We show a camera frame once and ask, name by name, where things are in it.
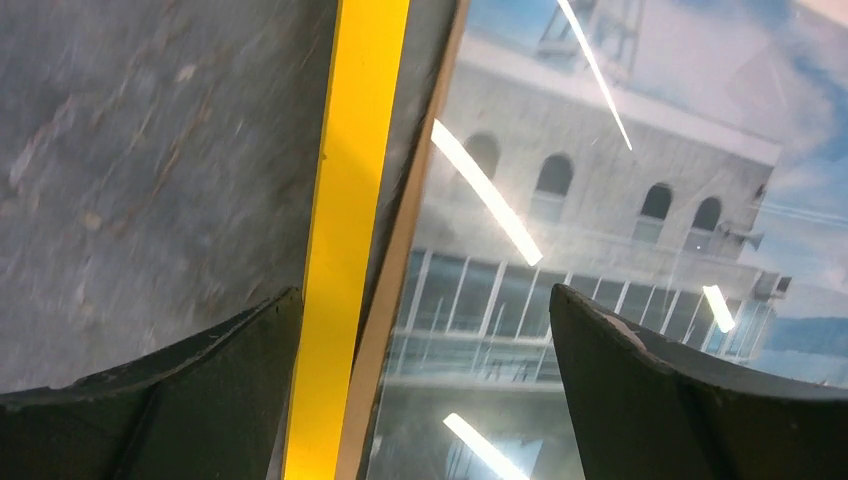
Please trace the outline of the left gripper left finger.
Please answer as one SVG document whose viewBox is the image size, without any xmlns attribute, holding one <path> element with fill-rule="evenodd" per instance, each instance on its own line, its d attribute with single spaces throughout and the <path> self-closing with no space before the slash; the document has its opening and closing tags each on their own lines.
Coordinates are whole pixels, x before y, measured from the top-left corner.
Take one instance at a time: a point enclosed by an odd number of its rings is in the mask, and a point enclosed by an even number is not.
<svg viewBox="0 0 848 480">
<path fill-rule="evenodd" d="M 1 398 L 5 479 L 262 479 L 291 388 L 289 288 L 134 361 Z"/>
</svg>

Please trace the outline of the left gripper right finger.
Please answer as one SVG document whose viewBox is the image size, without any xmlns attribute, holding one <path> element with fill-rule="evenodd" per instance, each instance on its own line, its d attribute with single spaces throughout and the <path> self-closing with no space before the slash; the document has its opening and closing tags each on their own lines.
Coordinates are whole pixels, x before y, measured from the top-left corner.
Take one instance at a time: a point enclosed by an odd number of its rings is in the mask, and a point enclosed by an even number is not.
<svg viewBox="0 0 848 480">
<path fill-rule="evenodd" d="M 552 340 L 589 479 L 843 479 L 847 393 L 739 366 L 563 284 Z"/>
</svg>

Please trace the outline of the yellow picture frame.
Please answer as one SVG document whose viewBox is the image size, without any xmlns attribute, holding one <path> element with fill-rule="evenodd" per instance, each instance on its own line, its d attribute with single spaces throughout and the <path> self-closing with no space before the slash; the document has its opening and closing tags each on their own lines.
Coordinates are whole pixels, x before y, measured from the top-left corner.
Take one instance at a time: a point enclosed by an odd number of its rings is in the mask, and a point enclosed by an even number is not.
<svg viewBox="0 0 848 480">
<path fill-rule="evenodd" d="M 409 4 L 338 3 L 287 419 L 285 479 L 332 479 Z"/>
</svg>

